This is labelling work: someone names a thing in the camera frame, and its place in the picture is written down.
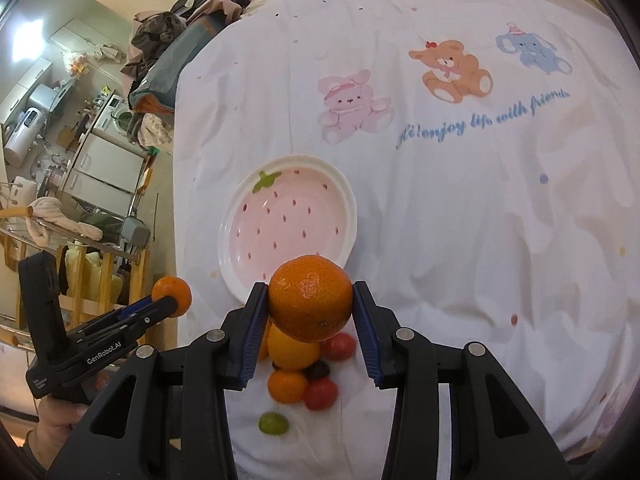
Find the person's left hand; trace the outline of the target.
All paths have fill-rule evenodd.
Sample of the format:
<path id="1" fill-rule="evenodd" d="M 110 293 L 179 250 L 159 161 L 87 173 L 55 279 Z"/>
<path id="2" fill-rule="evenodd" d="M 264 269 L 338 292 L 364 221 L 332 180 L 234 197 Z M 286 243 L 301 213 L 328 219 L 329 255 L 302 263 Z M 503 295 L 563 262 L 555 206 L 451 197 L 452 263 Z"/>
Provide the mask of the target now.
<path id="1" fill-rule="evenodd" d="M 89 405 L 85 403 L 45 396 L 39 401 L 38 422 L 29 431 L 23 445 L 24 450 L 29 452 L 41 468 L 48 470 L 88 408 Z"/>

